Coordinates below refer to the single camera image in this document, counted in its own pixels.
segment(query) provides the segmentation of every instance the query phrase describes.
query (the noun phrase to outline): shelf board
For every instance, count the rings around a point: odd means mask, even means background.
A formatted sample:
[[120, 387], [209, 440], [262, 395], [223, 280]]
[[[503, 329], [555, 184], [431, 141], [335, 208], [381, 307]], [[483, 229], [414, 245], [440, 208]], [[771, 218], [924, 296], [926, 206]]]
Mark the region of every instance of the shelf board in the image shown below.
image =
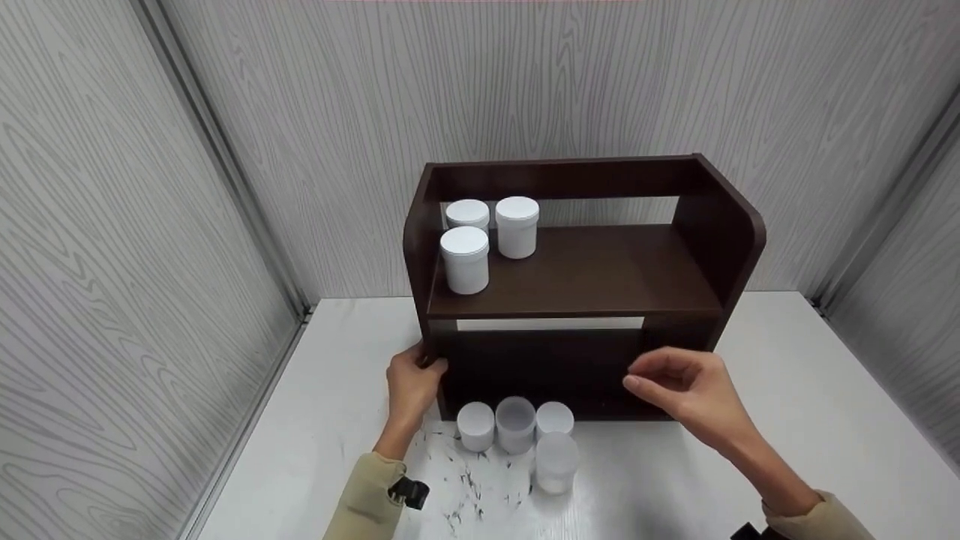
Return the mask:
[[449, 370], [441, 380], [445, 420], [463, 405], [491, 407], [509, 396], [534, 406], [559, 401], [578, 420], [669, 420], [627, 392], [627, 367], [647, 348], [645, 332], [461, 331], [439, 340]]
[[437, 261], [428, 319], [717, 316], [722, 308], [670, 225], [556, 227], [512, 260], [491, 234], [490, 284], [469, 296], [446, 285]]

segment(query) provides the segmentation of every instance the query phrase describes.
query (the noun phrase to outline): wall panel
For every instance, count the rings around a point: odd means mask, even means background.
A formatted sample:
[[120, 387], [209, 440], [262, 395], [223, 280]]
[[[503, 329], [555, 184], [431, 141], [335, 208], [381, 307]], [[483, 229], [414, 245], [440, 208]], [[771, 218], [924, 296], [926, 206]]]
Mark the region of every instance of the wall panel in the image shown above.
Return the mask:
[[830, 323], [960, 471], [960, 144]]
[[0, 538], [175, 538], [296, 325], [131, 5], [0, 3]]
[[165, 4], [314, 302], [409, 294], [426, 161], [689, 152], [766, 219], [750, 287], [812, 292], [960, 79], [951, 0]]

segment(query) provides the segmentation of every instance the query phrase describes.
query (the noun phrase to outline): white tabletop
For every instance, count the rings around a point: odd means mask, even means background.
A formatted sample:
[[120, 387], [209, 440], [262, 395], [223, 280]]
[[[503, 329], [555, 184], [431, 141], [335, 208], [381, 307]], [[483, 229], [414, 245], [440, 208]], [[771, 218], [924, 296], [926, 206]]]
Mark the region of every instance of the white tabletop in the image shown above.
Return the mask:
[[[202, 540], [317, 540], [386, 414], [384, 369], [419, 337], [407, 298], [324, 300]], [[960, 479], [798, 293], [747, 293], [717, 352], [757, 425], [878, 539], [960, 538]], [[729, 538], [756, 493], [675, 423], [578, 423], [573, 492], [530, 490], [532, 453], [467, 453], [428, 419], [407, 456], [430, 485], [396, 538]]]

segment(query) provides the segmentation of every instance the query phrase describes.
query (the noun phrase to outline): dark brown shelf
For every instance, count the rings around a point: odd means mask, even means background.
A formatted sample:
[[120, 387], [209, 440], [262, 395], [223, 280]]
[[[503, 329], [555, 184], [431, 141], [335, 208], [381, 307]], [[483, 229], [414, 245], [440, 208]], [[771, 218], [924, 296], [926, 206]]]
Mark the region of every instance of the dark brown shelf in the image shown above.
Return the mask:
[[444, 408], [470, 402], [496, 408], [504, 398], [523, 396], [534, 406], [563, 402], [577, 420], [668, 420], [621, 384], [644, 348], [643, 335], [639, 329], [459, 332], [438, 343], [458, 361], [444, 376]]
[[716, 316], [722, 311], [670, 225], [542, 228], [537, 251], [523, 260], [501, 256], [496, 234], [491, 237], [490, 285], [478, 294], [454, 294], [438, 260], [427, 317]]
[[[540, 228], [510, 260], [492, 234], [490, 284], [454, 295], [440, 257], [441, 203], [677, 196], [669, 225]], [[766, 243], [759, 213], [699, 154], [600, 160], [427, 163], [403, 226], [403, 256], [426, 361], [446, 357], [441, 416], [519, 395], [578, 420], [663, 420], [621, 381], [664, 345], [711, 351]], [[458, 319], [643, 317], [642, 328], [461, 331]]]

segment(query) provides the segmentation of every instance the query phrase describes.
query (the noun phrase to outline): frosted container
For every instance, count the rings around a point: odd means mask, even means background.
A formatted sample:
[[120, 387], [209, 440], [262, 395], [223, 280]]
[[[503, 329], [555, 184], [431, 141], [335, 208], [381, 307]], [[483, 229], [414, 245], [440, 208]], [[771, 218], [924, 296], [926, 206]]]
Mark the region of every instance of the frosted container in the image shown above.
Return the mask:
[[547, 433], [570, 435], [573, 431], [573, 412], [560, 402], [547, 402], [537, 409], [537, 438]]
[[490, 241], [476, 227], [457, 227], [440, 237], [446, 284], [457, 294], [476, 294], [490, 282]]
[[476, 199], [461, 199], [446, 207], [446, 225], [456, 227], [476, 227], [485, 233], [490, 225], [490, 207]]
[[493, 446], [493, 409], [480, 402], [464, 405], [457, 413], [460, 442], [471, 452], [485, 452]]
[[544, 492], [561, 495], [573, 488], [580, 451], [573, 437], [554, 431], [537, 442], [534, 456], [534, 479]]
[[507, 197], [496, 204], [496, 240], [500, 255], [528, 258], [537, 251], [540, 205], [528, 197]]
[[496, 406], [496, 440], [507, 454], [524, 454], [534, 446], [537, 410], [518, 396]]

